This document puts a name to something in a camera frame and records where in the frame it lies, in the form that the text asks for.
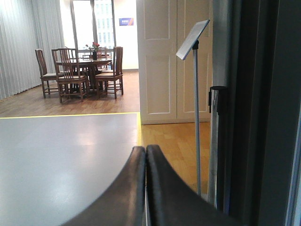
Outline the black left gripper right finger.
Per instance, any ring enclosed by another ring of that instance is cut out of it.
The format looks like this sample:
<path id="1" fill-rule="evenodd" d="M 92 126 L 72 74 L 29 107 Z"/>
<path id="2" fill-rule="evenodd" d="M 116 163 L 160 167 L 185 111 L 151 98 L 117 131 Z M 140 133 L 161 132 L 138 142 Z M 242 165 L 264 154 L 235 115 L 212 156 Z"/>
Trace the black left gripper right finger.
<path id="1" fill-rule="evenodd" d="M 159 145 L 146 147 L 147 196 L 153 226 L 238 226 L 197 195 L 175 172 Z"/>

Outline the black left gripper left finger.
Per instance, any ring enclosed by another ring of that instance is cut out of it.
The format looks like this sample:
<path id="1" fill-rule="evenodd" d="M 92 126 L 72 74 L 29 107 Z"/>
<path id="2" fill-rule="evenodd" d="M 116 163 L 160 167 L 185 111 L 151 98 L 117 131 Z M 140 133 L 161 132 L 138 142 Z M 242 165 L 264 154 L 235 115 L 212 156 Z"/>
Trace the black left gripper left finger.
<path id="1" fill-rule="evenodd" d="M 144 147 L 135 146 L 105 192 L 65 226 L 141 226 L 145 198 Z"/>

